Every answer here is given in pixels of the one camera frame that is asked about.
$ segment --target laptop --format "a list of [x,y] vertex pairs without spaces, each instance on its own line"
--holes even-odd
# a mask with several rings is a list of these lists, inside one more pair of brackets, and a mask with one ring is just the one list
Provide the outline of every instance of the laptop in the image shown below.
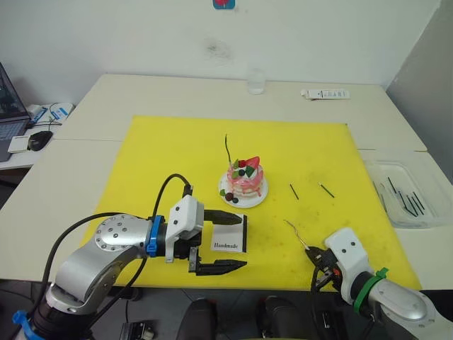
[[14,136],[21,136],[30,121],[25,106],[0,63],[0,162],[11,157],[9,143]]

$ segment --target computer mouse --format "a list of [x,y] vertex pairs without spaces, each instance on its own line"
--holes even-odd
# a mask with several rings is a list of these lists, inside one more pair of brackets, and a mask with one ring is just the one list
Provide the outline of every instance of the computer mouse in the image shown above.
[[53,134],[54,133],[52,131],[39,131],[34,133],[28,140],[28,149],[40,151],[43,147],[45,147],[47,142],[49,142]]

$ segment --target gray wall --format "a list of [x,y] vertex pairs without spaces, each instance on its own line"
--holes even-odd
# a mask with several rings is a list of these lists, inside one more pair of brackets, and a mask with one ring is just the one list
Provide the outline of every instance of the gray wall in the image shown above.
[[453,183],[453,0],[442,0],[387,93]]

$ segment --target clear plastic tray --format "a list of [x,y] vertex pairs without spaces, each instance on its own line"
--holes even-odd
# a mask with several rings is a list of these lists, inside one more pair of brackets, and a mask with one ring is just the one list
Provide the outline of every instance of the clear plastic tray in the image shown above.
[[415,178],[397,161],[365,161],[376,192],[394,227],[429,228],[452,220],[452,197],[429,173]]

